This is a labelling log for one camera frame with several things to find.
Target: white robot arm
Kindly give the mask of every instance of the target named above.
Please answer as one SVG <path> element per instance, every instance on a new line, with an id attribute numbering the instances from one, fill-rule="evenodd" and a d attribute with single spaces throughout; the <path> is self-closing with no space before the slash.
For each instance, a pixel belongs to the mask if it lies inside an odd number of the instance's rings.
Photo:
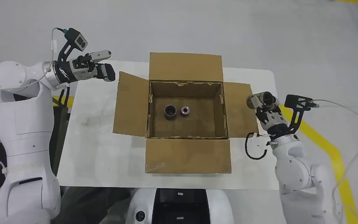
<path id="1" fill-rule="evenodd" d="M 342 207 L 332 200 L 328 171 L 323 165 L 315 165 L 306 158 L 304 146 L 295 135 L 303 112 L 318 105 L 311 98 L 287 95 L 285 107 L 294 111 L 289 126 L 282 116 L 278 99 L 269 92 L 251 95 L 247 105 L 256 109 L 256 117 L 270 135 L 268 144 L 277 158 L 275 172 L 287 223 L 338 223 Z M 315 188 L 316 193 L 302 191 L 310 188 Z"/>
<path id="2" fill-rule="evenodd" d="M 51 90 L 89 78 L 115 80 L 112 66 L 99 63 L 111 56 L 110 51 L 67 61 L 73 49 L 83 51 L 87 42 L 73 28 L 59 30 L 68 41 L 53 64 L 0 63 L 0 141 L 7 155 L 6 179 L 0 188 L 0 223 L 50 223 L 59 214 L 60 188 L 49 158 L 54 126 Z M 27 99 L 16 101 L 14 94 Z"/>

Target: table surface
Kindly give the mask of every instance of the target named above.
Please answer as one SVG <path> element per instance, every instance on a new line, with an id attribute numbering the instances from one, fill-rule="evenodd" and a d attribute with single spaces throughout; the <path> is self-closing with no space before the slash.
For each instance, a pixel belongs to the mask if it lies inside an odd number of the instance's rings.
<path id="1" fill-rule="evenodd" d="M 113 134 L 119 73 L 148 78 L 149 63 L 108 60 L 116 81 L 97 79 L 78 83 L 57 178 L 63 186 L 126 188 L 203 188 L 278 190 L 276 158 L 268 149 L 265 158 L 254 161 L 244 150 L 244 138 L 231 138 L 231 174 L 146 174 L 144 137 Z M 253 93 L 277 95 L 274 74 L 267 70 L 223 68 L 225 82 L 251 84 Z M 260 133 L 264 131 L 259 125 Z M 267 138 L 248 145 L 260 156 Z"/>

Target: yellow floor line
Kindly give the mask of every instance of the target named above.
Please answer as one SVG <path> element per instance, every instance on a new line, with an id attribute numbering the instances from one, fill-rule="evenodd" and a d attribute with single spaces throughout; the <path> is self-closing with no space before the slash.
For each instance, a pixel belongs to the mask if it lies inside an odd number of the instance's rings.
<path id="1" fill-rule="evenodd" d="M 336 2 L 351 2 L 351 3 L 358 3 L 358 0 L 335 0 Z"/>
<path id="2" fill-rule="evenodd" d="M 288 108 L 285 108 L 283 105 L 280 105 L 280 109 L 282 114 L 286 118 L 286 120 L 291 121 L 292 111 Z M 333 171 L 336 176 L 336 181 L 338 182 L 343 173 L 345 172 L 345 164 L 341 157 L 341 153 L 338 148 L 336 148 L 333 144 L 327 141 L 322 135 L 320 135 L 316 130 L 311 128 L 305 121 L 302 120 L 300 125 L 300 131 L 305 134 L 312 142 L 317 144 L 320 148 L 322 148 L 331 158 L 331 163 L 333 167 Z M 351 206 L 355 211 L 356 206 L 354 203 L 353 194 L 351 191 L 351 187 L 349 186 L 349 181 L 344 180 L 339 187 L 341 199 L 343 204 L 347 204 Z M 354 215 L 354 213 L 347 207 L 344 207 L 347 224 L 357 224 L 358 218 Z"/>
<path id="3" fill-rule="evenodd" d="M 55 98 L 56 100 L 58 100 L 59 99 L 59 96 L 53 96 L 53 98 Z M 74 100 L 74 97 L 73 96 L 70 96 L 69 98 L 68 98 L 68 102 L 67 102 L 67 107 L 68 108 L 72 108 L 72 106 L 73 106 L 73 100 Z M 65 97 L 62 97 L 62 104 L 64 104 L 65 103 Z"/>

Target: open cardboard box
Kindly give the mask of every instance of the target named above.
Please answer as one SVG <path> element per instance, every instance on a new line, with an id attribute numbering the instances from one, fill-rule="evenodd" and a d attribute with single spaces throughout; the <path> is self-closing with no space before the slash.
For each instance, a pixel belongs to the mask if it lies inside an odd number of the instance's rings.
<path id="1" fill-rule="evenodd" d="M 120 72 L 113 133 L 147 138 L 146 173 L 229 174 L 229 138 L 258 132 L 250 94 L 248 84 L 223 82 L 221 56 L 151 53 L 149 80 Z M 164 117 L 169 104 L 175 120 Z"/>

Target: box flap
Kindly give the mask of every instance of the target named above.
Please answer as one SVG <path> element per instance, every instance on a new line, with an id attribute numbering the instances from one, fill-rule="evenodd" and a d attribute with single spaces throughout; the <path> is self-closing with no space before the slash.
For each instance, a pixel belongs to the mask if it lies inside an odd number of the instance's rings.
<path id="1" fill-rule="evenodd" d="M 149 79 L 222 82 L 222 57 L 210 54 L 152 52 Z"/>
<path id="2" fill-rule="evenodd" d="M 230 174 L 228 139 L 147 139 L 145 172 Z"/>
<path id="3" fill-rule="evenodd" d="M 120 72 L 113 133 L 147 136 L 149 81 Z"/>
<path id="4" fill-rule="evenodd" d="M 245 138 L 249 132 L 258 133 L 255 110 L 247 107 L 250 84 L 224 82 L 224 98 L 229 138 Z"/>

